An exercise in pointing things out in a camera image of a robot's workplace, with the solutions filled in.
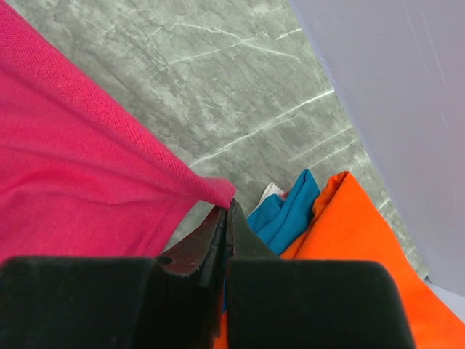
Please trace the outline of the folded blue t-shirt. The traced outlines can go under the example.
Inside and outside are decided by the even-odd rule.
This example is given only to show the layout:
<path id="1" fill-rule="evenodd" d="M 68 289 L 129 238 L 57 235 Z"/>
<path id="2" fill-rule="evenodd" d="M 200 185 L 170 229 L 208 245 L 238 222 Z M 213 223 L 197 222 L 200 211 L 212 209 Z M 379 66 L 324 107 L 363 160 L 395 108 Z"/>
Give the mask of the folded blue t-shirt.
<path id="1" fill-rule="evenodd" d="M 237 247 L 227 248 L 226 260 L 234 254 L 242 258 L 277 259 L 308 228 L 314 217 L 312 206 L 320 190 L 310 170 L 301 172 L 286 196 L 268 195 L 245 216 L 240 204 L 231 202 L 227 237 Z"/>

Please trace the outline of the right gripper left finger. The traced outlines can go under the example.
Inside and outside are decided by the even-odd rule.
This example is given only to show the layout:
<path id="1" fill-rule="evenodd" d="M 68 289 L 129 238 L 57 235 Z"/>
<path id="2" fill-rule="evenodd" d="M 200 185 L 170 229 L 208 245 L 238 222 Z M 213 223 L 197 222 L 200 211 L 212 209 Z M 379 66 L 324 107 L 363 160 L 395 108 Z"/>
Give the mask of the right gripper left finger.
<path id="1" fill-rule="evenodd" d="M 157 257 L 13 257 L 3 348 L 211 348 L 221 332 L 227 211 Z"/>

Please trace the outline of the folded mauve t-shirt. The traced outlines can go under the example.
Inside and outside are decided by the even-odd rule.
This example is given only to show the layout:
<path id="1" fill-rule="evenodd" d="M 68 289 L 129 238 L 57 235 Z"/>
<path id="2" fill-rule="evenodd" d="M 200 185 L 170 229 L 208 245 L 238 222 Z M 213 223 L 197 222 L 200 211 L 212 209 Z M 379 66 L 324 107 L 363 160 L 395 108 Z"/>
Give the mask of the folded mauve t-shirt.
<path id="1" fill-rule="evenodd" d="M 281 194 L 279 194 L 278 196 L 279 196 L 280 198 L 282 198 L 282 199 L 287 199 L 288 195 L 289 195 L 289 191 L 288 191 L 288 192 L 281 193 Z"/>

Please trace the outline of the folded white t-shirt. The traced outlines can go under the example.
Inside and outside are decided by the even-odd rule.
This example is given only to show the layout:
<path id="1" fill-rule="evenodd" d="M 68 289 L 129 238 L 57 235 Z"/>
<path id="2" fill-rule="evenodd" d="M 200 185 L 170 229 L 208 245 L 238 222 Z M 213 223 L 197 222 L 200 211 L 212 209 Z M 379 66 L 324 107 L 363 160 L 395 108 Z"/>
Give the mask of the folded white t-shirt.
<path id="1" fill-rule="evenodd" d="M 282 196 L 283 194 L 284 191 L 272 182 L 268 184 L 267 187 L 264 189 L 262 196 L 259 200 L 259 204 L 261 204 L 266 198 L 268 198 L 271 195 Z"/>

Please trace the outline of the pink t-shirt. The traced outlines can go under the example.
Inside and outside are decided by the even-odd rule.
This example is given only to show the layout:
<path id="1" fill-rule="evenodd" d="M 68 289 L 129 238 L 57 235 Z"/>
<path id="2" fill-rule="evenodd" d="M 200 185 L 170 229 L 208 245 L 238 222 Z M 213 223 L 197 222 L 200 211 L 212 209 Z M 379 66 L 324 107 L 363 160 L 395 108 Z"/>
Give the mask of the pink t-shirt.
<path id="1" fill-rule="evenodd" d="M 1 258 L 156 256 L 199 202 L 202 178 L 1 4 Z"/>

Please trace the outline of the folded orange t-shirt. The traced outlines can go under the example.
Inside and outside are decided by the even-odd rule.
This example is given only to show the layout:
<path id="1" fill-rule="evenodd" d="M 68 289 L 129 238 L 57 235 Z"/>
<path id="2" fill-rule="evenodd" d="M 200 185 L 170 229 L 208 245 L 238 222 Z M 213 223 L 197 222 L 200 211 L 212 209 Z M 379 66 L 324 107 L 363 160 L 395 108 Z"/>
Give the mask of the folded orange t-shirt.
<path id="1" fill-rule="evenodd" d="M 463 348 L 464 323 L 416 274 L 355 177 L 335 174 L 319 190 L 308 228 L 280 257 L 379 262 L 396 282 L 417 347 Z"/>

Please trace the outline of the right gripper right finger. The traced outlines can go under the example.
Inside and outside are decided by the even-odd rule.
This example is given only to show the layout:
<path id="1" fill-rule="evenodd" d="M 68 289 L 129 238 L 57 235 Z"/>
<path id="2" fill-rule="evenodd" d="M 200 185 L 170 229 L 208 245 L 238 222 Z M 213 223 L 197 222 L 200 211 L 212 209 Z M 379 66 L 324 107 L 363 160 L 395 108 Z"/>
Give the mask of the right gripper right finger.
<path id="1" fill-rule="evenodd" d="M 230 348 L 413 348 L 400 293 L 377 262 L 283 260 L 227 213 Z"/>

